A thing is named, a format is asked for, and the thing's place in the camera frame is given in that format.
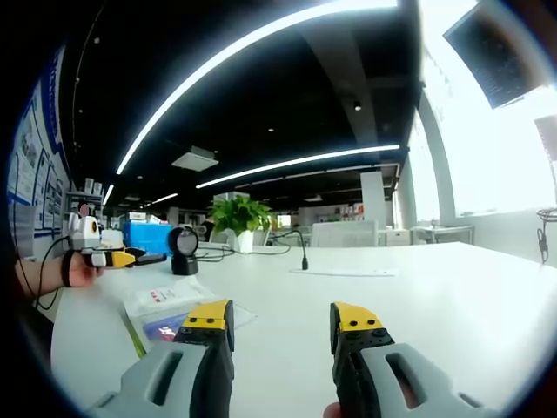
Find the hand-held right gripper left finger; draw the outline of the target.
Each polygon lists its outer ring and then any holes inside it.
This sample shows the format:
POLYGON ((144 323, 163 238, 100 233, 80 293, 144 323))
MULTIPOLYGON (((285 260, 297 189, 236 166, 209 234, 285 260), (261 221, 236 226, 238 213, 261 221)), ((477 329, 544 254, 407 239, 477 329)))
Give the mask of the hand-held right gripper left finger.
POLYGON ((234 380, 231 300, 191 310, 172 341, 161 341, 101 397, 90 417, 228 417, 234 380))

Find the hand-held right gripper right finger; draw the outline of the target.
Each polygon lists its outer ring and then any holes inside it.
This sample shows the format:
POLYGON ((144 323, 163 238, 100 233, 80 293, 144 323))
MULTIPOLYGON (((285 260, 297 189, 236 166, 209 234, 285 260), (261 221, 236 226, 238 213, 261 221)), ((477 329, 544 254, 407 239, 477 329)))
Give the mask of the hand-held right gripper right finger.
POLYGON ((332 379, 342 417, 482 417, 425 356, 393 339, 370 310, 330 305, 332 379))

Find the person's left hand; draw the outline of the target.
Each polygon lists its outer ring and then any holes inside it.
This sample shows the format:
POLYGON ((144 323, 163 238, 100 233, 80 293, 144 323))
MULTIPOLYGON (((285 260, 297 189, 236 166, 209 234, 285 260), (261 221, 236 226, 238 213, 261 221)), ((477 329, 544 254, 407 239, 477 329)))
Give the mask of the person's left hand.
POLYGON ((69 284, 71 287, 89 287, 104 273, 102 267, 88 266, 81 253, 73 253, 69 264, 69 284))

